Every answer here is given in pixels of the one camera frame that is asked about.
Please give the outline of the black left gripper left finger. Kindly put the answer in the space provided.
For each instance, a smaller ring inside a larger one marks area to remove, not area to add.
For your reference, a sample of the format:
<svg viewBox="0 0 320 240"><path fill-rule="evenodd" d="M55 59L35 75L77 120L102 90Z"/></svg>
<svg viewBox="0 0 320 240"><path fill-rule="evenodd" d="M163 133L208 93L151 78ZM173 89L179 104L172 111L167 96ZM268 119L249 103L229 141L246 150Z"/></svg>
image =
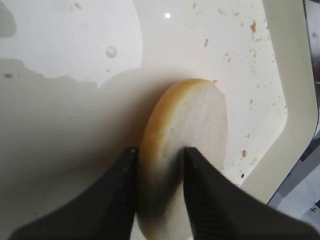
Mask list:
<svg viewBox="0 0 320 240"><path fill-rule="evenodd" d="M93 185L59 209L16 229L11 240L129 240L139 149L129 147Z"/></svg>

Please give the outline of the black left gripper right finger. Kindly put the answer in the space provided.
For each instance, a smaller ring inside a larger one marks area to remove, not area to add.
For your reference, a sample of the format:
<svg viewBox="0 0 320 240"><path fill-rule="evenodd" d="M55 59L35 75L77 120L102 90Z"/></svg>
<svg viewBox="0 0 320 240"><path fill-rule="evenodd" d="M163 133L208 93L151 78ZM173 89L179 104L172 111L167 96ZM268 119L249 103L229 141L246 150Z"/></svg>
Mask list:
<svg viewBox="0 0 320 240"><path fill-rule="evenodd" d="M225 178L195 147L183 154L183 195L195 240L318 240L310 225L276 211Z"/></svg>

